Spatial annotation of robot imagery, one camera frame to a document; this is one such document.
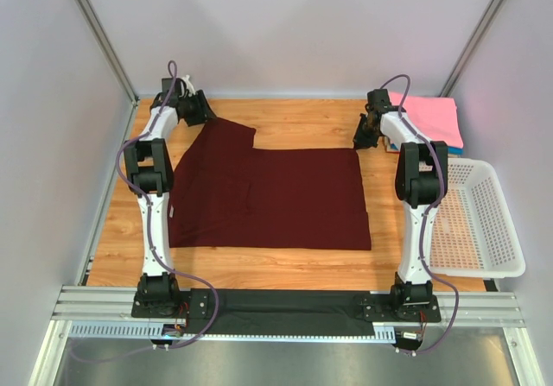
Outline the maroon t-shirt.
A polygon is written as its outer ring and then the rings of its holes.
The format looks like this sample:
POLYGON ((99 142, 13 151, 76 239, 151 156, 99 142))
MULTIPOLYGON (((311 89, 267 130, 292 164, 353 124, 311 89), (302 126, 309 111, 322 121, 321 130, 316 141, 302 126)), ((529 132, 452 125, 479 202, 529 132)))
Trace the maroon t-shirt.
POLYGON ((208 121, 175 168, 169 244, 369 250, 354 149, 257 149, 253 128, 208 121))

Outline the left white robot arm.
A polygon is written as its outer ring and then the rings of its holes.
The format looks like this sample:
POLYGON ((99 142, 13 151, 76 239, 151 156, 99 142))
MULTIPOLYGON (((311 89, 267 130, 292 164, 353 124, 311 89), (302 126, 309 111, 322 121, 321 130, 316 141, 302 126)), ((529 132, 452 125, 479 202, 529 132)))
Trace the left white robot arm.
POLYGON ((143 227, 143 267, 131 311, 134 317, 183 320, 186 316, 188 299, 179 289, 169 253, 174 170, 167 140, 180 121, 195 126, 214 117, 204 92, 194 87, 188 75, 165 78, 143 131, 118 153, 125 167, 122 178, 137 196, 143 227))

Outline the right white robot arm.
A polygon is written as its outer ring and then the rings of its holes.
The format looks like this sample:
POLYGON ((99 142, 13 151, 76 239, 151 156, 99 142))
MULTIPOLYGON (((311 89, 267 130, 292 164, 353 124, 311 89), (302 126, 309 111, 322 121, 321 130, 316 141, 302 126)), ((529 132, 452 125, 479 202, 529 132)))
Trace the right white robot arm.
POLYGON ((382 300, 393 313, 404 314, 430 307, 433 300, 426 256, 438 206, 448 190, 448 145, 422 133, 403 107, 391 102, 388 90, 380 88, 367 93, 353 148, 375 148, 384 136, 399 147, 395 192, 404 206, 405 235, 394 284, 382 300))

